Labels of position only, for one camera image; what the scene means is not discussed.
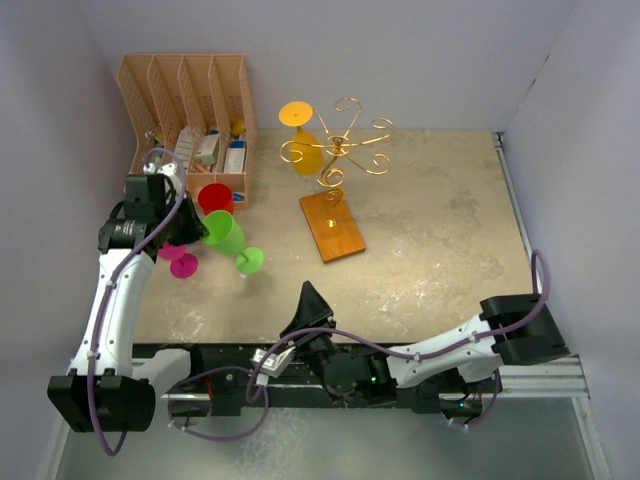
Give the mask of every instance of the yellow object in organizer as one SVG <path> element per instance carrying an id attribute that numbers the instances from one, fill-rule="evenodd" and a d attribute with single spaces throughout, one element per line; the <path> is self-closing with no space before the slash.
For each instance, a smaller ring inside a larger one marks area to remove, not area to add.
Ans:
<path id="1" fill-rule="evenodd" d="M 296 127 L 289 151 L 293 169 L 299 175 L 315 175 L 324 164 L 322 148 L 310 145 L 320 145 L 320 142 L 311 132 L 302 128 L 312 115 L 313 108 L 306 102 L 291 102 L 280 110 L 280 122 L 288 127 Z"/>

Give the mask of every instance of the beige tabletop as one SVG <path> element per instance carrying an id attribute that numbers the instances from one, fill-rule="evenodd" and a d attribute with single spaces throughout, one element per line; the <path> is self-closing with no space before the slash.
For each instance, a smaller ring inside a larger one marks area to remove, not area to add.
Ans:
<path id="1" fill-rule="evenodd" d="M 278 154 L 293 130 L 260 132 L 253 203 L 235 215 L 263 269 L 243 277 L 235 259 L 189 247 L 198 271 L 186 280 L 158 259 L 138 319 L 137 343 L 277 340 L 310 280 L 338 327 L 378 342 L 415 342 L 480 311 L 494 295 L 530 291 L 529 267 L 488 131 L 399 130 L 352 156 L 392 159 L 384 176 L 343 161 L 347 202 L 364 253 L 323 264 L 299 198 L 321 191 Z M 364 139 L 359 131 L 352 140 Z"/>

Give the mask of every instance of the white wall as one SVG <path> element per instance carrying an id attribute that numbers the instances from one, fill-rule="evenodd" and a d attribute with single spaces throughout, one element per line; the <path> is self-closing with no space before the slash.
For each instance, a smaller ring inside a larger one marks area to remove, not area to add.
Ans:
<path id="1" fill-rule="evenodd" d="M 505 139 L 618 479 L 640 468 L 639 52 L 637 0 L 580 1 Z"/>
<path id="2" fill-rule="evenodd" d="M 0 465 L 33 479 L 134 151 L 117 85 L 71 0 L 0 3 Z"/>
<path id="3" fill-rule="evenodd" d="M 307 100 L 363 121 L 504 130 L 575 0 L 88 0 L 109 65 L 132 52 L 247 54 L 261 127 Z M 333 116 L 327 121 L 344 125 Z"/>

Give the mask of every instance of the brown wooden block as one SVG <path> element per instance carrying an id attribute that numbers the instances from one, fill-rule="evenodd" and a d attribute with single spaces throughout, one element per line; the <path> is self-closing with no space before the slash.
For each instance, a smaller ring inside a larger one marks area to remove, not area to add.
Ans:
<path id="1" fill-rule="evenodd" d="M 300 205 L 309 228 L 316 241 L 320 256 L 324 263 L 364 252 L 367 246 L 360 235 L 347 202 L 341 202 L 332 212 L 332 204 L 326 199 L 327 192 L 316 193 L 300 199 Z M 332 213 L 336 220 L 329 226 Z"/>

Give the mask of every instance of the green cup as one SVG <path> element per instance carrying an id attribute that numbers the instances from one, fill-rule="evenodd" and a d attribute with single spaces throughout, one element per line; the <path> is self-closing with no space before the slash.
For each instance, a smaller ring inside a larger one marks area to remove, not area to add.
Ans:
<path id="1" fill-rule="evenodd" d="M 244 231 L 233 215 L 226 210 L 216 210 L 202 221 L 209 235 L 202 239 L 205 245 L 222 255 L 240 255 L 244 250 Z"/>

